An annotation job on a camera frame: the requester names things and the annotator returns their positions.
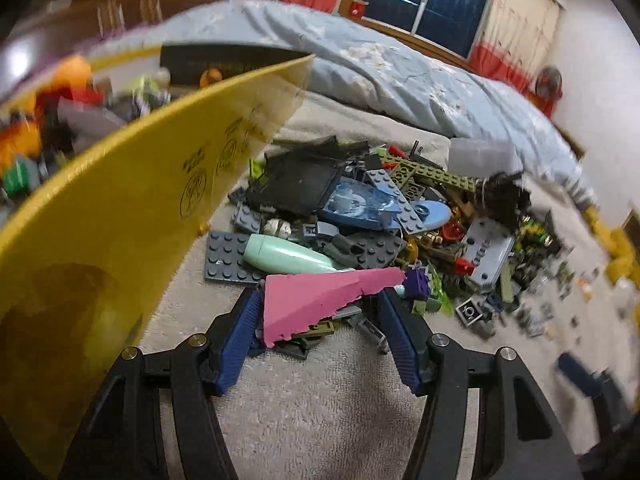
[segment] blue gripper pad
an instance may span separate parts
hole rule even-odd
[[[436,377],[427,346],[433,333],[427,323],[412,314],[391,287],[378,294],[378,319],[402,384],[417,397],[426,395],[427,387]]]
[[[211,346],[209,366],[214,389],[222,396],[236,384],[244,358],[262,317],[264,301],[260,290],[246,288],[231,312],[218,316],[207,330]]]

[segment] white lego plate with holes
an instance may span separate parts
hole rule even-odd
[[[479,292],[490,292],[513,248],[513,235],[490,218],[476,218],[462,242],[466,245],[464,259],[476,266],[467,279]]]
[[[367,171],[367,177],[371,183],[378,189],[385,190],[387,188],[396,197],[396,202],[400,206],[401,212],[396,214],[396,220],[402,226],[402,230],[408,235],[415,235],[427,231],[427,228],[420,220],[418,213],[411,207],[409,201],[404,197],[398,186],[391,180],[391,177],[385,170]]]

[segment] pink foam piece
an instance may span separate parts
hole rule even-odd
[[[270,274],[264,293],[264,343],[306,332],[339,308],[367,294],[377,294],[386,286],[404,282],[398,267],[348,270],[324,274]]]

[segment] wooden window frame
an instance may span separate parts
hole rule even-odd
[[[415,36],[412,36],[407,32],[402,32],[397,28],[384,25],[383,23],[380,23],[380,22],[372,22],[370,20],[361,20],[360,18],[354,18],[353,16],[351,16],[351,13],[350,13],[352,3],[353,3],[353,0],[340,0],[340,6],[338,6],[338,13],[341,16],[347,18],[348,20],[351,20],[352,22],[359,23],[364,27],[372,28],[373,30],[377,30],[378,32],[382,32],[383,34],[392,36],[396,38],[396,40],[401,41],[406,46],[414,50],[417,50],[418,52],[420,52],[421,54],[424,54],[425,56],[439,59],[440,61],[443,61],[447,64],[457,66],[472,72],[469,66],[469,63],[465,59],[462,59],[461,57],[458,57],[452,54],[448,50],[441,48],[434,43],[421,40],[420,38],[416,38]]]

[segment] yellow plastic bin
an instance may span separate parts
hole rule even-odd
[[[0,231],[0,415],[46,476],[57,476],[94,392],[140,338],[198,226],[302,102],[311,59],[226,79],[131,123]]]

